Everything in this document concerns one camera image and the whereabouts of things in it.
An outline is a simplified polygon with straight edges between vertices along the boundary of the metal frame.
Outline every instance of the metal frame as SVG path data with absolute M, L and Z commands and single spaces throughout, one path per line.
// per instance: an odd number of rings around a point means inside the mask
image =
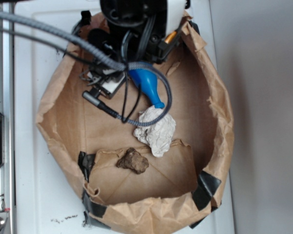
M 0 3 L 0 10 L 13 12 L 14 4 Z M 9 22 L 0 20 L 0 26 L 12 29 Z M 14 176 L 14 66 L 13 37 L 0 33 L 0 112 L 3 119 L 2 159 L 0 168 L 0 217 L 6 214 L 3 233 L 15 233 L 15 176 Z

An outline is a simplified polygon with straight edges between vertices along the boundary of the crumpled white paper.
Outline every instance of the crumpled white paper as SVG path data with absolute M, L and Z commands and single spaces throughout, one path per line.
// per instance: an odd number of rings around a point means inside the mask
M 138 120 L 149 122 L 157 118 L 162 112 L 162 109 L 151 106 L 145 112 L 140 112 L 142 114 Z M 133 135 L 142 143 L 149 145 L 155 157 L 162 157 L 170 149 L 175 130 L 175 120 L 170 114 L 166 114 L 163 119 L 152 126 L 137 127 Z

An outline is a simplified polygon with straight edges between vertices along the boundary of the blue rubber bulb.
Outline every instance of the blue rubber bulb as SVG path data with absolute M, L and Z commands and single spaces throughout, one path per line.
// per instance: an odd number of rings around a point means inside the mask
M 157 76 L 144 69 L 135 69 L 129 71 L 136 87 L 141 85 L 141 91 L 150 99 L 155 108 L 164 108 L 165 104 L 161 102 L 157 92 Z

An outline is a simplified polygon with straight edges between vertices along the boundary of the black wire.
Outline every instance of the black wire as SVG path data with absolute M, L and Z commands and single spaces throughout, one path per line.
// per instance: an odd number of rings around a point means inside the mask
M 152 15 L 147 19 L 146 25 L 144 27 L 144 30 L 143 30 L 143 33 L 137 48 L 136 61 L 142 59 L 145 53 L 147 43 L 151 37 L 152 29 L 155 24 L 155 20 L 156 20 L 156 15 Z
M 142 95 L 142 90 L 141 90 L 141 85 L 139 85 L 138 87 L 138 96 L 137 96 L 137 100 L 136 103 L 134 105 L 134 107 L 132 108 L 131 112 L 129 113 L 129 115 L 127 117 L 124 117 L 125 114 L 125 109 L 126 109 L 126 105 L 127 105 L 127 98 L 128 98 L 128 87 L 129 87 L 129 79 L 128 79 L 128 46 L 129 46 L 129 41 L 131 40 L 131 38 L 134 36 L 134 34 L 128 30 L 127 33 L 125 34 L 125 36 L 123 37 L 122 43 L 121 43 L 121 48 L 120 48 L 120 55 L 122 58 L 122 61 L 126 64 L 126 69 L 124 71 L 125 73 L 125 81 L 126 81 L 126 87 L 125 87 L 125 96 L 124 96 L 124 101 L 123 101 L 123 106 L 122 106 L 122 114 L 121 114 L 121 122 L 122 123 L 127 123 L 128 120 L 130 119 L 131 115 L 133 114 L 133 112 L 136 110 L 137 105 L 140 101 L 140 97 Z
M 67 52 L 66 49 L 63 49 L 51 42 L 48 42 L 46 40 L 43 40 L 43 39 L 40 39 L 40 38 L 36 38 L 36 37 L 33 37 L 33 36 L 30 36 L 30 35 L 27 35 L 27 34 L 23 34 L 23 33 L 19 33 L 19 32 L 15 32 L 13 30 L 10 30 L 10 29 L 5 29 L 3 27 L 0 27 L 0 32 L 5 32 L 5 33 L 9 33 L 13 36 L 18 36 L 18 37 L 21 37 L 21 38 L 25 38 L 25 39 L 29 39 L 29 40 L 33 40 L 33 41 L 36 41 L 36 42 L 39 42 L 41 44 L 45 44 L 45 45 L 48 45 L 50 47 L 53 47 L 65 54 L 67 54 L 68 56 L 72 57 L 73 59 L 75 59 L 76 61 L 79 61 L 79 62 L 82 62 L 84 64 L 87 64 L 87 65 L 92 65 L 93 63 L 89 60 L 85 60 L 85 59 L 82 59 L 78 56 L 75 56 L 74 54 L 70 53 L 70 52 Z

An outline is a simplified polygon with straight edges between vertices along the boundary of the brown rock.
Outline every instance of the brown rock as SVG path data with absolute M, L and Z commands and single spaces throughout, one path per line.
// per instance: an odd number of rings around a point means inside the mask
M 147 158 L 143 157 L 134 148 L 127 150 L 126 155 L 118 160 L 117 167 L 131 169 L 136 174 L 141 174 L 149 167 Z

